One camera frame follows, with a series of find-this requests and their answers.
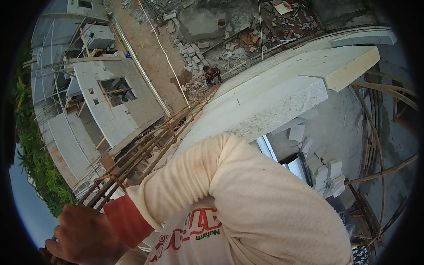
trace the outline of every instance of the hand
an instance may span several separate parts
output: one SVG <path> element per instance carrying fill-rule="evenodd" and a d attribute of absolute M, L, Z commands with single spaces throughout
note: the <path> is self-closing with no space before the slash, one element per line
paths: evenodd
<path fill-rule="evenodd" d="M 58 241 L 46 240 L 47 249 L 69 262 L 115 264 L 130 248 L 113 231 L 105 215 L 87 206 L 65 205 L 54 228 Z"/>

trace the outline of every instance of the concrete slab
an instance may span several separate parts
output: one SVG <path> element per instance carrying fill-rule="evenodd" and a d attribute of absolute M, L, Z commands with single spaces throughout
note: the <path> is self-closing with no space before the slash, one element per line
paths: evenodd
<path fill-rule="evenodd" d="M 289 140 L 301 142 L 303 140 L 303 132 L 305 131 L 305 125 L 296 125 L 290 128 Z"/>
<path fill-rule="evenodd" d="M 295 125 L 301 124 L 304 121 L 306 121 L 306 119 L 300 118 L 300 117 L 296 117 L 293 120 L 289 121 L 288 123 L 286 123 L 286 124 L 278 127 L 277 129 L 273 130 L 271 132 L 271 135 L 276 135 L 276 134 L 278 134 L 278 133 L 280 133 L 282 131 L 285 131 L 287 129 L 290 129 L 291 127 L 293 127 Z"/>

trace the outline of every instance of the man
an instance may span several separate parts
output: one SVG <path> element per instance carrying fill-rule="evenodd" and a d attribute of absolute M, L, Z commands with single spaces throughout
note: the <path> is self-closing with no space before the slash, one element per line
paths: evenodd
<path fill-rule="evenodd" d="M 352 264 L 337 212 L 233 134 L 188 148 L 104 212 L 65 206 L 47 249 L 85 265 Z M 154 230 L 147 256 L 137 245 Z"/>
<path fill-rule="evenodd" d="M 216 85 L 216 82 L 214 80 L 215 77 L 218 77 L 218 85 L 222 83 L 221 71 L 218 68 L 211 69 L 208 65 L 206 65 L 205 67 L 203 67 L 203 71 L 205 71 L 205 77 L 208 86 Z"/>

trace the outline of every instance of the wooden board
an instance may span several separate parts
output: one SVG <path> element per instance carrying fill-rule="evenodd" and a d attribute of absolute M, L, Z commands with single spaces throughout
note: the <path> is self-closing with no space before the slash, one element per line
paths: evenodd
<path fill-rule="evenodd" d="M 168 20 L 168 32 L 169 33 L 175 32 L 174 22 L 172 22 L 172 20 Z"/>

